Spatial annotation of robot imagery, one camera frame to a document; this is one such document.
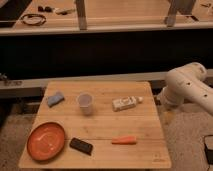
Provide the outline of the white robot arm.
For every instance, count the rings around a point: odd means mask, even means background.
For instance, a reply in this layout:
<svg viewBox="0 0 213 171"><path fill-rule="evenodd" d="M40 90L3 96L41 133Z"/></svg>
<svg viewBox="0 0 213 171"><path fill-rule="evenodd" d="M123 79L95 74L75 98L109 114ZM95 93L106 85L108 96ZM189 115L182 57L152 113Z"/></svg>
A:
<svg viewBox="0 0 213 171"><path fill-rule="evenodd" d="M187 99L213 116L213 88L204 83L206 76L206 68L198 62L168 71L166 86L158 95L161 104L167 109L178 108Z"/></svg>

